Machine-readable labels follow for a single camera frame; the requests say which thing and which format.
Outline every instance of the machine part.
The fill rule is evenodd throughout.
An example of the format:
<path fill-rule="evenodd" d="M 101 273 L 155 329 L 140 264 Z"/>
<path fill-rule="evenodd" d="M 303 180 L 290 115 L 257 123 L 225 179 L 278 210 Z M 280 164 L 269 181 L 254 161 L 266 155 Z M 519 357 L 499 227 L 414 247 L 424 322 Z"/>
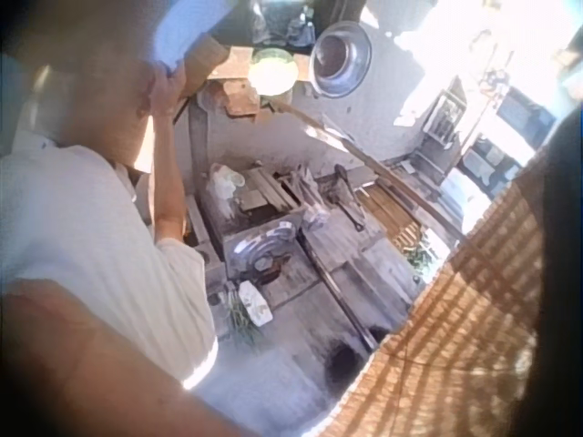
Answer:
<path fill-rule="evenodd" d="M 253 264 L 253 267 L 258 272 L 269 270 L 271 267 L 273 267 L 273 257 L 270 255 L 265 255 L 264 257 L 257 259 L 255 264 Z"/>
<path fill-rule="evenodd" d="M 194 248 L 204 259 L 205 284 L 211 292 L 227 280 L 225 263 L 210 243 L 209 232 L 200 215 L 199 206 L 194 196 L 186 196 L 189 232 L 184 238 L 185 243 Z"/>
<path fill-rule="evenodd" d="M 310 82 L 324 97 L 352 93 L 366 77 L 373 45 L 355 22 L 341 21 L 322 32 L 310 57 Z"/>
<path fill-rule="evenodd" d="M 310 244 L 310 241 L 308 241 L 308 239 L 306 238 L 305 234 L 302 232 L 301 229 L 300 232 L 298 232 L 297 240 L 298 243 L 300 243 L 300 246 L 302 247 L 306 256 L 310 260 L 311 264 L 314 266 L 314 268 L 322 278 L 324 284 L 326 285 L 328 290 L 330 290 L 332 296 L 334 297 L 334 300 L 336 300 L 336 303 L 338 303 L 343 313 L 346 315 L 348 320 L 356 329 L 356 332 L 358 332 L 358 335 L 360 336 L 361 341 L 363 342 L 364 348 L 369 353 L 374 352 L 378 347 L 378 343 L 374 339 L 373 334 L 371 334 L 371 332 L 364 327 L 364 325 L 358 319 L 356 314 L 354 314 L 354 311 L 350 308 L 348 303 L 346 303 L 346 300 L 344 300 L 342 292 L 338 288 L 338 284 L 336 284 L 336 281 L 334 281 L 332 275 L 326 270 L 322 261 L 320 260 L 320 257 L 318 257 L 318 254 L 314 251 L 312 245 Z"/>
<path fill-rule="evenodd" d="M 255 278 L 263 259 L 289 253 L 305 207 L 264 168 L 242 171 L 245 185 L 223 200 L 205 190 L 202 205 L 230 279 Z M 226 215 L 222 210 L 228 209 Z"/>

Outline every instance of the metal tool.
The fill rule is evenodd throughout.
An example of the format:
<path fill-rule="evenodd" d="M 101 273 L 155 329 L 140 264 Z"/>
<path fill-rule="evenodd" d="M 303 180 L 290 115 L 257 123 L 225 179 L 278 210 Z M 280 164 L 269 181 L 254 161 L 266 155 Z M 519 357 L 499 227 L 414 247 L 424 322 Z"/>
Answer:
<path fill-rule="evenodd" d="M 322 278 L 324 284 L 326 285 L 328 290 L 330 290 L 332 297 L 334 298 L 334 300 L 336 300 L 336 303 L 338 303 L 343 313 L 346 315 L 348 320 L 354 326 L 356 332 L 358 332 L 358 335 L 361 338 L 361 341 L 363 342 L 364 348 L 369 353 L 375 351 L 376 348 L 378 347 L 378 343 L 374 339 L 373 334 L 371 334 L 371 332 L 364 327 L 364 325 L 358 319 L 356 314 L 354 314 L 354 311 L 348 306 L 348 303 L 346 303 L 346 300 L 344 300 L 344 296 L 340 289 L 338 288 L 338 285 L 332 278 L 332 275 L 328 272 L 328 270 L 326 270 L 322 263 L 322 260 L 320 259 L 320 257 L 318 257 L 318 255 L 312 248 L 310 241 L 308 241 L 305 234 L 303 233 L 303 230 L 301 229 L 298 232 L 297 240 L 298 243 L 300 243 L 300 246 L 302 247 L 306 256 L 308 257 L 308 259 L 310 260 L 310 262 L 312 263 L 312 265 L 315 267 L 316 271 Z"/>
<path fill-rule="evenodd" d="M 348 171 L 346 171 L 346 168 L 344 168 L 344 166 L 341 166 L 340 164 L 336 164 L 334 166 L 334 174 L 336 175 L 336 177 L 338 179 L 341 179 L 344 181 L 344 183 L 346 184 L 346 187 L 348 187 L 348 189 L 350 190 L 350 194 L 353 196 L 354 203 L 356 204 L 358 209 L 361 211 L 361 215 L 363 216 L 363 219 L 365 219 L 366 216 L 364 215 L 363 205 L 361 204 L 360 200 L 356 196 L 356 193 L 354 192 L 354 188 L 351 185 L 350 180 L 348 180 Z"/>
<path fill-rule="evenodd" d="M 364 224 L 357 221 L 356 218 L 354 218 L 353 215 L 350 212 L 348 212 L 348 209 L 346 209 L 346 207 L 342 203 L 337 203 L 336 205 L 340 207 L 340 209 L 343 211 L 346 217 L 353 223 L 356 232 L 364 231 Z"/>
<path fill-rule="evenodd" d="M 346 207 L 341 203 L 340 198 L 336 193 L 330 193 L 328 199 L 334 205 L 337 205 L 344 213 L 344 215 L 353 223 L 356 232 L 362 232 L 364 230 L 364 224 L 358 221 L 353 215 L 346 209 Z"/>

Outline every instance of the white cloth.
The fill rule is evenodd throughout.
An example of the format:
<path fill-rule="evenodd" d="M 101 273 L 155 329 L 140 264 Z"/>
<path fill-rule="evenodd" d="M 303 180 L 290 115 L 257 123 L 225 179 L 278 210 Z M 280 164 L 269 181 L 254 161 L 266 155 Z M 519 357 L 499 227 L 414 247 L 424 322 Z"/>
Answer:
<path fill-rule="evenodd" d="M 0 160 L 0 275 L 52 279 L 191 387 L 217 340 L 204 260 L 174 239 L 154 244 L 114 169 L 81 146 Z"/>

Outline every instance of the metal bar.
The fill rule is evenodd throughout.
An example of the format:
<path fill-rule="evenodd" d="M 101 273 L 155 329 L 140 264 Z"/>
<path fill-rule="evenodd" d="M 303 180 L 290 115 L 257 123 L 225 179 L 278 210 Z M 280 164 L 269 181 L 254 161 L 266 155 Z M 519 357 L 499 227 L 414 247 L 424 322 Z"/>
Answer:
<path fill-rule="evenodd" d="M 343 313 L 346 315 L 348 320 L 354 326 L 356 332 L 358 332 L 358 335 L 360 336 L 361 341 L 363 342 L 364 348 L 369 353 L 374 352 L 378 347 L 378 343 L 374 339 L 371 332 L 368 331 L 363 326 L 363 324 L 358 319 L 356 314 L 354 314 L 354 311 L 348 306 L 348 303 L 346 303 L 346 300 L 344 300 L 342 292 L 338 288 L 338 284 L 336 284 L 336 281 L 332 278 L 332 275 L 328 272 L 328 270 L 326 270 L 322 261 L 320 260 L 320 257 L 318 257 L 316 252 L 313 250 L 312 245 L 310 244 L 310 242 L 308 241 L 308 239 L 306 238 L 301 229 L 298 232 L 297 240 L 298 243 L 300 243 L 300 247 L 302 247 L 303 251 L 305 252 L 306 256 L 308 257 L 312 265 L 316 268 L 316 271 L 322 278 L 324 284 L 326 285 L 328 290 L 330 290 L 332 297 L 334 298 L 334 300 L 336 300 L 336 303 L 340 306 Z"/>

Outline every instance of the wooden plank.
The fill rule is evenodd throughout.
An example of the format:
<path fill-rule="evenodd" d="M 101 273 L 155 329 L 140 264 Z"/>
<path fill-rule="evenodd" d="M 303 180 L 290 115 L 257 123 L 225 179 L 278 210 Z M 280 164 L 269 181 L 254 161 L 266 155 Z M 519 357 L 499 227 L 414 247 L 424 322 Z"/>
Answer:
<path fill-rule="evenodd" d="M 286 205 L 281 196 L 278 195 L 277 191 L 275 191 L 275 189 L 265 179 L 265 177 L 261 173 L 260 168 L 252 168 L 251 170 L 248 170 L 246 174 L 251 176 L 257 189 L 267 199 L 267 201 L 270 202 L 278 211 L 287 212 L 290 210 L 290 208 Z"/>
<path fill-rule="evenodd" d="M 194 196 L 186 196 L 186 209 L 189 213 L 190 223 L 192 223 L 192 230 L 197 237 L 197 242 L 201 244 L 209 241 L 209 232 L 207 232 L 207 227 L 204 226 L 204 221 L 202 221 L 199 206 Z"/>

